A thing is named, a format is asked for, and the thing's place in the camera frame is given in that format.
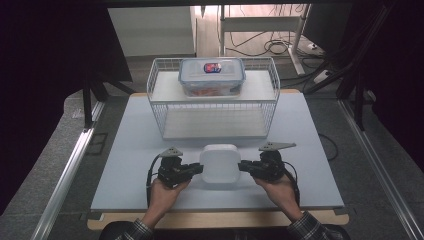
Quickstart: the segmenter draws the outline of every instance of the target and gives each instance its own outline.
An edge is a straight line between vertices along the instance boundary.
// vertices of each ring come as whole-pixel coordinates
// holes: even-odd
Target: label
[[[203,66],[203,70],[205,73],[220,73],[221,72],[221,64],[219,63],[206,63]]]

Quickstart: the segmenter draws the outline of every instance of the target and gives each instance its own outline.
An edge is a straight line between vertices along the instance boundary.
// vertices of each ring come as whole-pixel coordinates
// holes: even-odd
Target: sleeve
[[[295,239],[301,240],[343,240],[341,233],[325,228],[309,212],[304,212],[303,217],[292,223],[287,230]]]
[[[116,240],[150,240],[153,237],[153,231],[144,223],[137,219],[133,225],[127,229]]]

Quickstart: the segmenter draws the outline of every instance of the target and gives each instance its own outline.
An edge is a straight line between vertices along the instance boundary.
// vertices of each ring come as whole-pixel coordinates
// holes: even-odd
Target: white tabletop
[[[145,182],[155,156],[174,146],[181,150],[183,164],[199,161],[208,144],[234,144],[242,159],[259,160],[258,148],[267,141],[294,142],[280,150],[299,177],[300,205],[304,209],[344,206],[303,94],[281,94],[267,139],[178,140],[162,139],[147,97],[132,96],[125,109],[91,210],[139,212],[147,208]],[[179,196],[175,211],[246,211],[275,209],[264,190],[248,173],[235,184],[210,185],[199,175]]]

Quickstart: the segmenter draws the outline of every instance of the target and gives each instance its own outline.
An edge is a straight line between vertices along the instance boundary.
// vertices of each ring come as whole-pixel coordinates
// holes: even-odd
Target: desk
[[[147,98],[135,94],[128,102],[91,206],[93,212],[104,213],[103,218],[101,221],[89,220],[88,226],[99,229],[110,221],[141,217],[147,209],[144,182],[148,166],[158,153],[170,146],[184,152],[183,163],[198,161],[203,146],[213,143],[232,143],[239,148],[242,158],[255,160],[259,158],[258,147],[266,141],[297,144],[297,147],[281,150],[281,153],[283,159],[292,163],[298,172],[301,207],[317,210],[311,212],[322,222],[347,223],[347,215],[336,216],[332,210],[343,207],[344,203],[302,94],[280,95],[267,139],[201,141],[162,140]],[[221,218],[228,219],[228,222],[218,222]],[[263,189],[254,184],[249,174],[242,173],[237,185],[226,189],[208,189],[199,175],[194,176],[171,213],[158,227],[259,227],[282,224],[287,225],[289,221],[276,211],[275,205],[266,197]]]

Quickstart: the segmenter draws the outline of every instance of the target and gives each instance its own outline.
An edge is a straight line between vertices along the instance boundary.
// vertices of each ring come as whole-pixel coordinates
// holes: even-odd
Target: human hand
[[[165,216],[165,213],[172,208],[175,201],[177,201],[180,192],[184,190],[189,183],[190,180],[180,183],[174,188],[168,188],[159,179],[156,178],[153,180],[151,186],[150,206],[141,221],[150,229],[153,229],[159,220]]]
[[[267,182],[259,178],[253,179],[256,184],[265,190],[269,199],[283,211],[290,221],[295,222],[303,216],[296,203],[290,179],[286,175],[276,182]]]

